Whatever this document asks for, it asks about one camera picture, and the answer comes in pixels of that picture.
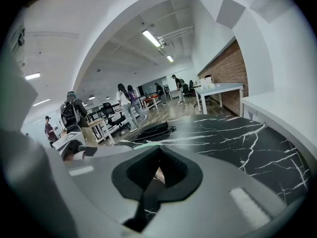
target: shoe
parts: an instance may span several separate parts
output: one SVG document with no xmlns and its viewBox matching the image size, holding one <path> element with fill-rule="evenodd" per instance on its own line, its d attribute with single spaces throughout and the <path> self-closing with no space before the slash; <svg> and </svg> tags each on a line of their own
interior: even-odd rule
<svg viewBox="0 0 317 238">
<path fill-rule="evenodd" d="M 130 130 L 130 133 L 135 132 L 137 129 L 138 129 L 138 128 L 135 128 L 135 129 Z"/>
</svg>

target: fluorescent light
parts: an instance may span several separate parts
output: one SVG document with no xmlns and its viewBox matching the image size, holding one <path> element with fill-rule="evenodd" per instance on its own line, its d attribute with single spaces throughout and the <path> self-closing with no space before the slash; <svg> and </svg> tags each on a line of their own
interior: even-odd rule
<svg viewBox="0 0 317 238">
<path fill-rule="evenodd" d="M 143 35 L 145 36 L 145 37 L 147 37 L 154 45 L 155 45 L 155 47 L 160 47 L 161 45 L 160 45 L 160 43 L 153 37 L 153 35 L 152 34 L 150 34 L 150 32 L 148 31 L 148 30 L 145 30 L 144 32 L 143 32 Z"/>
<path fill-rule="evenodd" d="M 167 58 L 170 62 L 173 62 L 173 61 L 174 61 L 171 56 L 167 56 L 166 58 Z"/>
<path fill-rule="evenodd" d="M 42 104 L 43 102 L 50 101 L 50 100 L 51 100 L 51 99 L 47 99 L 47 100 L 44 100 L 44 101 L 41 101 L 41 102 L 35 103 L 35 104 L 33 104 L 33 106 L 37 106 L 37 105 L 39 105 L 39 104 Z"/>
<path fill-rule="evenodd" d="M 39 73 L 35 73 L 33 75 L 28 75 L 28 76 L 25 77 L 25 79 L 26 80 L 30 80 L 30 79 L 37 78 L 37 77 L 40 77 Z"/>
<path fill-rule="evenodd" d="M 36 124 L 36 123 L 39 122 L 39 121 L 41 121 L 41 120 L 38 120 L 38 121 L 34 122 L 33 124 Z"/>
</svg>

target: cable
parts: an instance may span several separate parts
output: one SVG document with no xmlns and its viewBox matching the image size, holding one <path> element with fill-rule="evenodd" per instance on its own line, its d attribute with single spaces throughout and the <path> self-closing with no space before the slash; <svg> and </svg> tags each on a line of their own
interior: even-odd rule
<svg viewBox="0 0 317 238">
<path fill-rule="evenodd" d="M 169 132 L 173 132 L 173 131 L 176 131 L 176 126 L 170 126 L 168 127 L 167 130 L 165 131 L 161 131 L 159 133 L 156 133 L 156 134 L 153 134 L 153 135 L 150 135 L 150 136 L 147 136 L 147 137 L 141 137 L 141 138 L 136 138 L 136 139 L 133 139 L 135 136 L 138 136 L 138 135 L 134 135 L 131 139 L 127 138 L 128 141 L 130 142 L 136 142 L 136 141 L 141 141 L 141 140 L 145 140 L 145 139 L 148 139 L 148 138 L 152 138 L 152 137 L 156 137 L 156 136 L 160 136 L 160 135 L 163 135 L 165 133 L 169 133 Z"/>
</svg>

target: dark hair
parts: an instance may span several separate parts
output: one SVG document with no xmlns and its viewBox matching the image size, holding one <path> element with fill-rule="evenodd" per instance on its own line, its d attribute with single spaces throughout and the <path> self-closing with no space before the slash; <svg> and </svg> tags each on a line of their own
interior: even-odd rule
<svg viewBox="0 0 317 238">
<path fill-rule="evenodd" d="M 120 95 L 122 95 L 123 93 L 125 97 L 127 97 L 127 99 L 130 100 L 130 96 L 128 95 L 127 90 L 125 90 L 124 85 L 118 84 L 118 91 Z"/>
</svg>

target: long hair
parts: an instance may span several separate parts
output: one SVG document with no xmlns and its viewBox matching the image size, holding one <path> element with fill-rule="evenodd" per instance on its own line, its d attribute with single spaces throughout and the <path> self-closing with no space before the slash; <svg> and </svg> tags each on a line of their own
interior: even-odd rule
<svg viewBox="0 0 317 238">
<path fill-rule="evenodd" d="M 129 91 L 129 92 L 132 92 L 132 93 L 135 93 L 135 90 L 133 90 L 132 85 L 128 85 L 128 91 Z"/>
<path fill-rule="evenodd" d="M 124 85 L 118 84 L 118 91 L 120 95 L 124 94 L 124 96 L 127 97 L 128 100 L 130 100 L 130 96 L 128 95 L 127 90 L 125 90 Z"/>
</svg>

